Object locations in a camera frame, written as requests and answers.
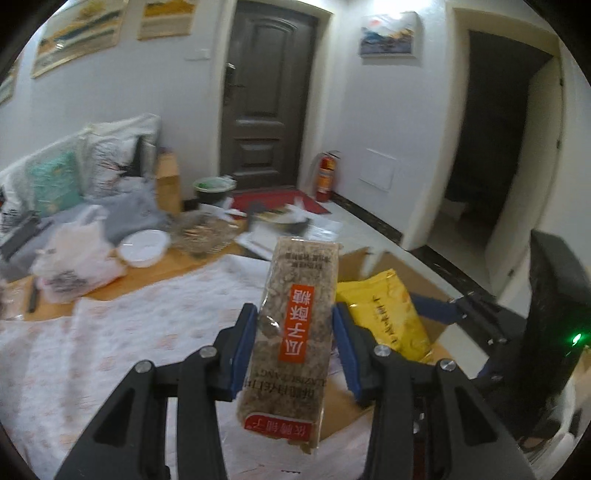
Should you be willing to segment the yellow snack packet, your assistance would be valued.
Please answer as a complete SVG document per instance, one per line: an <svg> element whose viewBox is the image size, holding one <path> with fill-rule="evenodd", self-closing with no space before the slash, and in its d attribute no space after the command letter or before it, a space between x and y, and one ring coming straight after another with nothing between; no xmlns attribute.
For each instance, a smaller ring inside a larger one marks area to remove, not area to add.
<svg viewBox="0 0 591 480"><path fill-rule="evenodd" d="M377 344L389 346L407 360L429 361L431 341L394 269L361 281L339 282L337 301L346 303L356 325L370 330Z"/></svg>

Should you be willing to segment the clear seed brittle bar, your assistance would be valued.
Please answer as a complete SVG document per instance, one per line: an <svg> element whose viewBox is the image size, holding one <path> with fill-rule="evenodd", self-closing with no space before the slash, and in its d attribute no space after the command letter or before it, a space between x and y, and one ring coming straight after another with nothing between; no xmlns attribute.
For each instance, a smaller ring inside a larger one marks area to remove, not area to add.
<svg viewBox="0 0 591 480"><path fill-rule="evenodd" d="M277 241L238 401L245 430L307 453L320 441L338 273L337 243Z"/></svg>

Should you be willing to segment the pink patterned tablecloth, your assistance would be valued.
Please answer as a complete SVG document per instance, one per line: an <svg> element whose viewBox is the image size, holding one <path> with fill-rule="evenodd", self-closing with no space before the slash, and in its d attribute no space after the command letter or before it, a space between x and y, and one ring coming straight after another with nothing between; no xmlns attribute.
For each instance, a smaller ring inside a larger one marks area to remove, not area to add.
<svg viewBox="0 0 591 480"><path fill-rule="evenodd" d="M192 273L111 301L79 300L72 314L1 325L1 421L42 479L58 471L84 428L139 361L185 359L259 303L269 266L226 255ZM223 454L233 479L356 479L367 455L363 417L314 453L240 428L235 404L217 407Z"/></svg>

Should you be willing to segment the brown cardboard box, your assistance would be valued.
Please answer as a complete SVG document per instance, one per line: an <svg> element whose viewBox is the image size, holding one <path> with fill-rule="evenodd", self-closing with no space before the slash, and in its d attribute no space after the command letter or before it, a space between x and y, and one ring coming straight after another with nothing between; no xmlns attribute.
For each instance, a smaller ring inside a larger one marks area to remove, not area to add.
<svg viewBox="0 0 591 480"><path fill-rule="evenodd" d="M338 300L355 322L370 329L376 341L405 358L432 364L447 352L438 338L443 323L419 312L417 294L444 303L451 296L394 254L383 251L370 262L365 247L339 257Z"/></svg>

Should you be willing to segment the black remote control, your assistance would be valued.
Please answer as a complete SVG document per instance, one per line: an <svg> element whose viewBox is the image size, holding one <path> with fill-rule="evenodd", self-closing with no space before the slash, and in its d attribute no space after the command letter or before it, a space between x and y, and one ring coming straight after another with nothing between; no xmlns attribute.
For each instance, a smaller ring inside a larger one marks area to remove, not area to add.
<svg viewBox="0 0 591 480"><path fill-rule="evenodd" d="M29 300L28 300L28 307L27 307L28 313L34 313L36 311L37 305L38 305L38 297L39 297L39 289L38 289L36 283L33 282L31 285L30 295L29 295Z"/></svg>

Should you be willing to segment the white printed plastic bag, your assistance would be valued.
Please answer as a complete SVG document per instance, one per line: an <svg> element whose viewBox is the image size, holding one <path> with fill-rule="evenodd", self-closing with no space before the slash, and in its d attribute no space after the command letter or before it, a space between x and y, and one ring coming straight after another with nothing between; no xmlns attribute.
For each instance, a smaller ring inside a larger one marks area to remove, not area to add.
<svg viewBox="0 0 591 480"><path fill-rule="evenodd" d="M104 223L106 209L90 205L72 221L60 224L31 265L46 301L70 303L126 275L126 267L113 255Z"/></svg>

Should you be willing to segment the white plastic bowl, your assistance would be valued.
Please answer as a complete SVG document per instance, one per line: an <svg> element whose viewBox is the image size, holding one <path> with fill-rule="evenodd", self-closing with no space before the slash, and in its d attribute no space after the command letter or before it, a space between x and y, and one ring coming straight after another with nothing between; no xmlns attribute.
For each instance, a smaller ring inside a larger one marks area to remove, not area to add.
<svg viewBox="0 0 591 480"><path fill-rule="evenodd" d="M170 245L169 234L162 230L142 230L135 232L118 245L117 255L127 265L134 268L147 268L158 263Z"/></svg>

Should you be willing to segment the glass ashtray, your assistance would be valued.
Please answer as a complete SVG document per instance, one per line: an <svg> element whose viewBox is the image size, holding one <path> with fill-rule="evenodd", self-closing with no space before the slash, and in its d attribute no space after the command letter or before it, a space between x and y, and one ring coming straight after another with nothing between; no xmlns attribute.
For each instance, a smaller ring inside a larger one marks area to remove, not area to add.
<svg viewBox="0 0 591 480"><path fill-rule="evenodd" d="M231 245L238 234L238 224L199 211L181 213L169 229L171 246L193 257L220 252Z"/></svg>

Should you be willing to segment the red fire extinguisher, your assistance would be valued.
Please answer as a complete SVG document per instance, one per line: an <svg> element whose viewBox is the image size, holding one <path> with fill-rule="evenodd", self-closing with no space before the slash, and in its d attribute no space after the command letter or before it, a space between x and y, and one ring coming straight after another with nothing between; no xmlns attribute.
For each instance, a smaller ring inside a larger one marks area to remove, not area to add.
<svg viewBox="0 0 591 480"><path fill-rule="evenodd" d="M339 151L329 150L319 153L312 160L308 184L314 187L315 200L318 203L325 203L331 199L335 172L337 172L340 159L341 153Z"/></svg>

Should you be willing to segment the tissue box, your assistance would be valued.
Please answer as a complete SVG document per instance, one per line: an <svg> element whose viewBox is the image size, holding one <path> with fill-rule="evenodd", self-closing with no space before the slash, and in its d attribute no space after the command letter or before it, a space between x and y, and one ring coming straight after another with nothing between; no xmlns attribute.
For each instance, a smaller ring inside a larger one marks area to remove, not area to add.
<svg viewBox="0 0 591 480"><path fill-rule="evenodd" d="M301 197L295 198L291 204L277 208L266 207L263 202L256 201L246 210L246 230L253 232L256 227L267 225L281 234L300 237L311 223L307 213Z"/></svg>

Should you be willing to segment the small cardboard box by sofa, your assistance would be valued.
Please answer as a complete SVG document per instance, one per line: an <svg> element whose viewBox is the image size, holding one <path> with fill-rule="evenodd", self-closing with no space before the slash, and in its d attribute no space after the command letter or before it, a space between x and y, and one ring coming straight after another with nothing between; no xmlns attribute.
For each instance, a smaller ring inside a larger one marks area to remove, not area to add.
<svg viewBox="0 0 591 480"><path fill-rule="evenodd" d="M161 210L172 215L182 211L179 169L173 153L163 153L158 157L155 191L157 205Z"/></svg>

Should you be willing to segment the red door mat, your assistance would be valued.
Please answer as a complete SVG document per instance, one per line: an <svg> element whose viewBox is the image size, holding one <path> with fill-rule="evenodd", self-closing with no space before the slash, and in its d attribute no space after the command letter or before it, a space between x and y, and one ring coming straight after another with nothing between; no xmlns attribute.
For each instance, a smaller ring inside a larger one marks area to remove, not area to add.
<svg viewBox="0 0 591 480"><path fill-rule="evenodd" d="M304 192L293 188L238 192L233 194L232 198L232 207L243 212L249 210L252 205L263 206L266 210L279 209L284 205L294 204L297 199L301 199L305 210L308 212L318 215L329 214L329 210L322 206L322 204L318 203L307 194L304 194Z"/></svg>

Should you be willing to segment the white red-square cushion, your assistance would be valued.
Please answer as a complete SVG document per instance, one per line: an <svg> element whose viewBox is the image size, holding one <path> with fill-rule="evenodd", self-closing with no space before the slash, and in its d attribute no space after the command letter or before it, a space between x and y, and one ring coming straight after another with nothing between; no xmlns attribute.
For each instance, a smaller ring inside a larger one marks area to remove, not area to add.
<svg viewBox="0 0 591 480"><path fill-rule="evenodd" d="M1 235L17 227L27 213L18 194L7 184L1 186Z"/></svg>

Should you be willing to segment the green rimmed trash bin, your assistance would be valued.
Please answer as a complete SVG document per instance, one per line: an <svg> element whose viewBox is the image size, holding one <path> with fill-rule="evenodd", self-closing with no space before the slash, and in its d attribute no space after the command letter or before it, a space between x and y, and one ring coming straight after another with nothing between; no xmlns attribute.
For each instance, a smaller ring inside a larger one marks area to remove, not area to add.
<svg viewBox="0 0 591 480"><path fill-rule="evenodd" d="M236 181L231 176L213 176L193 182L193 191L200 204L218 205L235 190Z"/></svg>

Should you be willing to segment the teal tree cushion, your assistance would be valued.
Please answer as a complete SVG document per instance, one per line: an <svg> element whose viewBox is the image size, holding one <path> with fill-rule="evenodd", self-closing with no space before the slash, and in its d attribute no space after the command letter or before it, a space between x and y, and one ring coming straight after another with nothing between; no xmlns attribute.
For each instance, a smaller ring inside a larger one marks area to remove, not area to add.
<svg viewBox="0 0 591 480"><path fill-rule="evenodd" d="M41 217L55 215L82 202L78 163L72 151L31 167L28 174L33 208Z"/></svg>

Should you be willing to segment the grey sofa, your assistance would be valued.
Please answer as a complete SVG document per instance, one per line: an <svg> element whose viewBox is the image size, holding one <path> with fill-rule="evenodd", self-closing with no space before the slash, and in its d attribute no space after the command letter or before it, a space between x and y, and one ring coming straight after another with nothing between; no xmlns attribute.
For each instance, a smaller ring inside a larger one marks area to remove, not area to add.
<svg viewBox="0 0 591 480"><path fill-rule="evenodd" d="M152 113L90 124L1 171L1 239L7 241L31 217L39 232L1 259L1 275L28 275L53 231L86 207L106 212L104 232L118 244L141 230L164 229L167 214L156 201L155 170L161 119Z"/></svg>

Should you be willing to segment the white black-tree cushion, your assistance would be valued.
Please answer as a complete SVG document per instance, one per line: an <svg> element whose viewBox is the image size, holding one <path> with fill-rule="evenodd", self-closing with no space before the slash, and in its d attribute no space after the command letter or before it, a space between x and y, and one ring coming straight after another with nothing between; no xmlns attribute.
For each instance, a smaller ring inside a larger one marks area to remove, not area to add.
<svg viewBox="0 0 591 480"><path fill-rule="evenodd" d="M90 176L87 195L103 198L136 190L142 180L141 136L93 137L89 144Z"/></svg>

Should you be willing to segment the mountain canvas painting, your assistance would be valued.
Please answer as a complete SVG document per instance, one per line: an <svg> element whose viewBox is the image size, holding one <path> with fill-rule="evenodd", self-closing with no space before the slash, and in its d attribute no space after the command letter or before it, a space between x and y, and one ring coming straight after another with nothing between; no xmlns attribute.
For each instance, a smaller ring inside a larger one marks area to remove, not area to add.
<svg viewBox="0 0 591 480"><path fill-rule="evenodd" d="M361 57L414 57L419 16L416 12L372 15L363 19Z"/></svg>

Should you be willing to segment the dark brown door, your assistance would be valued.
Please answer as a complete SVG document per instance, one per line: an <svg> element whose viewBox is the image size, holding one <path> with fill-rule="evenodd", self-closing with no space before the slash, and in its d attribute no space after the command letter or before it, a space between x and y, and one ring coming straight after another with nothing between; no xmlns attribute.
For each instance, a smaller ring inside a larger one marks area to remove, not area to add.
<svg viewBox="0 0 591 480"><path fill-rule="evenodd" d="M236 189L294 186L300 168L318 19L239 1L228 47L221 174Z"/></svg>

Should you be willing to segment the small left painting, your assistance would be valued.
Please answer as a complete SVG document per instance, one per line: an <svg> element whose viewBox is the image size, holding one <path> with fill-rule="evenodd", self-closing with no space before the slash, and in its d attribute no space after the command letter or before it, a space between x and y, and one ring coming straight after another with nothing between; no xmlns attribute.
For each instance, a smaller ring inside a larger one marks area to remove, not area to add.
<svg viewBox="0 0 591 480"><path fill-rule="evenodd" d="M0 104L10 100L14 94L16 80L18 77L20 59L17 59L10 68L6 78L0 86Z"/></svg>

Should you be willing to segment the wide landscape painting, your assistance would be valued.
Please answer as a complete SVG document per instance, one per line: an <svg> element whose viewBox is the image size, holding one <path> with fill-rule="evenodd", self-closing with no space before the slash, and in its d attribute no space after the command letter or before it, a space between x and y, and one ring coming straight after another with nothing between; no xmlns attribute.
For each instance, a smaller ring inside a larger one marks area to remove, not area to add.
<svg viewBox="0 0 591 480"><path fill-rule="evenodd" d="M37 45L33 79L80 57L117 45L127 1L79 1L52 15Z"/></svg>

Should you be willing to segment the square golden painting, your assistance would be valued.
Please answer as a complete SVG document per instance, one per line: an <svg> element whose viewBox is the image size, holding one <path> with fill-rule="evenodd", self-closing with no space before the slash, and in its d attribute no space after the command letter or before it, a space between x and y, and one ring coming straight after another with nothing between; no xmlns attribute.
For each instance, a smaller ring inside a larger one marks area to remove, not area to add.
<svg viewBox="0 0 591 480"><path fill-rule="evenodd" d="M188 36L199 2L188 0L147 1L143 7L137 39Z"/></svg>

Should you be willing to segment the white wall panel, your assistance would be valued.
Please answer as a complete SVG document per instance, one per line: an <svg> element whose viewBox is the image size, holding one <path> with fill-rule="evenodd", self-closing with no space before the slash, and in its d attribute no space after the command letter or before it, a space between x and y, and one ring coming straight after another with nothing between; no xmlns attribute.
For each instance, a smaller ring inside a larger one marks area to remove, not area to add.
<svg viewBox="0 0 591 480"><path fill-rule="evenodd" d="M363 183L388 192L393 185L394 174L397 170L397 160L394 157L367 149L363 157L359 178Z"/></svg>

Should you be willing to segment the light switch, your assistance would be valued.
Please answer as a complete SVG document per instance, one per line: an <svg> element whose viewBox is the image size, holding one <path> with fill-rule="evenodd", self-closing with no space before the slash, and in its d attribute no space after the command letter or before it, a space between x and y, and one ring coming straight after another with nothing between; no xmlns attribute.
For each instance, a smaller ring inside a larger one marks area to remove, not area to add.
<svg viewBox="0 0 591 480"><path fill-rule="evenodd" d="M198 48L184 56L185 61L208 61L211 59L211 50L206 48Z"/></svg>

